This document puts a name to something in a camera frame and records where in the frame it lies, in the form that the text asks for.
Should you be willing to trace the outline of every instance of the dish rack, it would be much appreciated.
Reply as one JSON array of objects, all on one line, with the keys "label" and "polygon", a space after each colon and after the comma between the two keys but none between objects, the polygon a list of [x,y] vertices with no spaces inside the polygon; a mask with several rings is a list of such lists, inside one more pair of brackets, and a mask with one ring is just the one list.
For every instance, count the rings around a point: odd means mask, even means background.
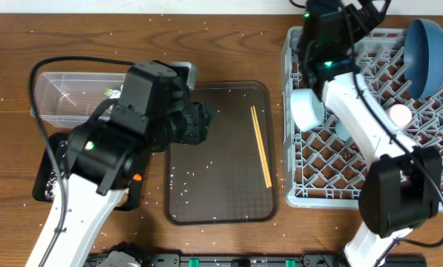
[{"label": "dish rack", "polygon": [[[305,88],[296,55],[302,32],[302,27],[289,30],[281,54],[285,198],[296,208],[357,209],[367,166],[351,139],[343,142],[336,136],[336,116],[326,109],[324,123],[309,132],[300,132],[292,119],[292,90]],[[443,162],[443,84],[430,98],[410,98],[407,89],[412,83],[404,79],[408,67],[403,60],[406,33],[400,29],[375,29],[355,44],[359,52],[355,62],[384,109],[403,104],[412,111],[413,119],[405,132],[424,147],[436,147]]]}]

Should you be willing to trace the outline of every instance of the pair of chopsticks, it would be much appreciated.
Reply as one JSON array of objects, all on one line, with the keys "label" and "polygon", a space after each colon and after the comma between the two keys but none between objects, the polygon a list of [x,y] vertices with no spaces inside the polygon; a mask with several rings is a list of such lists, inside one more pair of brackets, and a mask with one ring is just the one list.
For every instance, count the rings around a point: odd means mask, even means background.
[{"label": "pair of chopsticks", "polygon": [[257,120],[256,107],[251,107],[252,123],[254,124],[254,131],[256,133],[257,148],[259,148],[260,163],[263,166],[264,180],[266,187],[271,188],[271,174],[269,173],[269,166],[267,165],[266,152],[264,151],[263,137],[260,135],[259,121]]}]

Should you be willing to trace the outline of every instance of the chopstick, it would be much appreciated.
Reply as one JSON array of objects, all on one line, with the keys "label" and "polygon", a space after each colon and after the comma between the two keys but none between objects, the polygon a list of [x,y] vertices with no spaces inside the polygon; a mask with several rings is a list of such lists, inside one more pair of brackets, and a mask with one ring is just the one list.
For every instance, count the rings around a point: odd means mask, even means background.
[{"label": "chopstick", "polygon": [[271,174],[269,173],[269,166],[267,165],[266,152],[264,151],[264,143],[262,135],[260,134],[259,121],[257,120],[256,107],[251,107],[252,123],[254,125],[254,131],[256,133],[257,148],[259,150],[260,163],[263,167],[264,180],[266,182],[266,188],[272,187]]}]

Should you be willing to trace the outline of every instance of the dark gray tray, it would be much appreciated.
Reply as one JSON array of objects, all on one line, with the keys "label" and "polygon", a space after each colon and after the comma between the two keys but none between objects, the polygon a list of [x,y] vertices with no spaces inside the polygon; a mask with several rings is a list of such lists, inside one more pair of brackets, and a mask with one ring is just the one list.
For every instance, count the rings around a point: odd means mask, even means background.
[{"label": "dark gray tray", "polygon": [[[166,162],[164,213],[176,225],[262,222],[278,209],[269,92],[258,82],[197,85],[193,101],[213,111],[208,139],[172,144]],[[266,182],[252,123],[256,107],[272,187]]]}]

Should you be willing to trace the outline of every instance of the white wall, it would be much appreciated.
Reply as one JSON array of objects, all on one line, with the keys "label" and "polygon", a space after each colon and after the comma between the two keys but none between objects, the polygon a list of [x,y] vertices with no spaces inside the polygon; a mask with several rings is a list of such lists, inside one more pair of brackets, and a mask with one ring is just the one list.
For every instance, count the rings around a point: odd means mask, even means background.
[{"label": "white wall", "polygon": [[[344,0],[345,4],[353,0]],[[0,0],[0,13],[295,14],[289,0]],[[393,0],[389,14],[443,15],[443,0]]]}]

